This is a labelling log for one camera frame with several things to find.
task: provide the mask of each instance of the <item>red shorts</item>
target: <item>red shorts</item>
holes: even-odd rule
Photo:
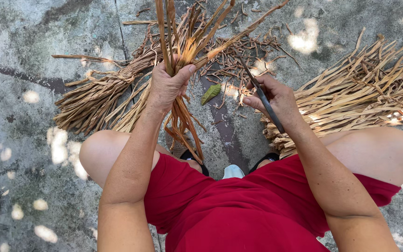
[[[399,186],[360,174],[354,175],[378,206],[389,204],[392,196],[400,190]],[[216,203],[200,203],[206,197],[221,200],[210,201]],[[329,230],[324,212],[310,191],[298,155],[269,163],[242,179],[215,181],[185,162],[160,154],[150,176],[144,204],[147,221],[156,226],[159,234],[174,232],[173,228],[185,229],[187,224],[182,222],[190,219],[196,223],[197,218],[204,218],[200,213],[210,208],[236,206],[276,213],[293,220],[315,237],[324,236]],[[177,230],[178,235],[172,236],[173,243],[178,243],[185,232],[186,230]]]

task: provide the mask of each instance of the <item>sandal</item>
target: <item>sandal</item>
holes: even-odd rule
[[[279,160],[279,154],[276,153],[276,151],[274,151],[273,149],[271,149],[270,152],[268,152],[263,158],[261,158],[255,165],[253,168],[251,168],[251,170],[248,172],[248,174],[254,172],[257,169],[257,166],[264,160],[270,160],[270,161],[278,161]]]
[[[186,134],[184,134],[184,138],[189,143],[189,146],[192,149],[194,149],[194,144],[192,143],[192,140]],[[169,135],[169,133],[166,131],[166,146],[173,156],[175,156],[176,158],[179,158],[179,159],[183,159],[183,160],[197,161],[194,158],[194,156],[192,155],[192,153],[189,151],[189,149],[178,141],[175,141],[175,144],[174,144],[173,148],[171,149],[173,140],[174,140],[173,137],[171,135]],[[201,172],[203,173],[203,175],[209,177],[209,171],[206,168],[206,166],[204,164],[200,164],[200,163],[199,163],[199,165],[201,167]]]

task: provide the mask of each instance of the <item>fingernail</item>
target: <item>fingernail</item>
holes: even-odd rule
[[[194,65],[189,66],[189,72],[191,72],[191,74],[193,74],[195,72],[195,68],[196,67]]]

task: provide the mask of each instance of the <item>brown sandal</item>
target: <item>brown sandal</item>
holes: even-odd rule
[[[189,146],[191,146],[192,149],[194,149],[194,145],[191,141],[191,139],[184,134],[184,138],[186,139],[186,141],[189,143]],[[171,152],[171,154],[177,158],[181,158],[181,156],[183,155],[184,152],[186,152],[188,150],[188,148],[184,145],[182,145],[180,142],[175,141],[175,144],[172,147],[172,142],[174,141],[173,137],[171,135],[169,135],[169,133],[167,133],[166,131],[166,146],[169,149],[169,151]]]

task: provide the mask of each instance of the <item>knife handle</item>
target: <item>knife handle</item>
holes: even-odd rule
[[[274,113],[273,108],[271,107],[270,103],[267,100],[267,97],[264,94],[264,91],[262,91],[262,89],[260,89],[260,88],[256,89],[256,91],[257,91],[257,94],[259,95],[259,97],[261,98],[261,101],[264,104],[264,107],[267,110],[268,114],[270,115],[270,118],[273,121],[274,125],[276,126],[276,128],[279,130],[279,132],[281,134],[284,134],[285,130],[283,128],[283,125],[281,124],[278,117]]]

